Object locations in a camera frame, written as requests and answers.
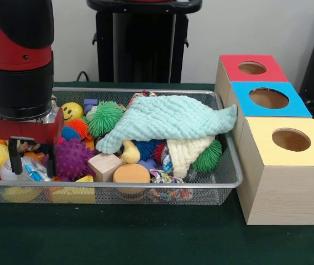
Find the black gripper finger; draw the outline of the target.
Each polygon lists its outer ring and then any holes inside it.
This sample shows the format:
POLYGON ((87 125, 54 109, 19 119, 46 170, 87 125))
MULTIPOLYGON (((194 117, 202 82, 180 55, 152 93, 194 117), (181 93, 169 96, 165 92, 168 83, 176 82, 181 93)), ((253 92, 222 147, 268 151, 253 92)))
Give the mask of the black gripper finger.
POLYGON ((54 145, 48 145, 48 160, 46 169, 48 176, 56 176, 56 157, 54 145))
POLYGON ((11 163, 12 172, 20 175, 23 172, 21 156, 17 150, 17 140, 9 140, 9 159, 11 163))

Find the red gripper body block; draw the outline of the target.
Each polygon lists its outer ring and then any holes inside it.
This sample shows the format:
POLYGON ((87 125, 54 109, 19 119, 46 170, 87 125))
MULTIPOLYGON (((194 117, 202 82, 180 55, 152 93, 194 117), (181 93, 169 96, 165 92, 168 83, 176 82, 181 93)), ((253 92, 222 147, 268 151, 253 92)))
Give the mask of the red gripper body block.
POLYGON ((0 139, 29 140, 37 144, 53 145, 61 137, 64 115, 60 108, 49 114, 28 121, 0 119, 0 139))

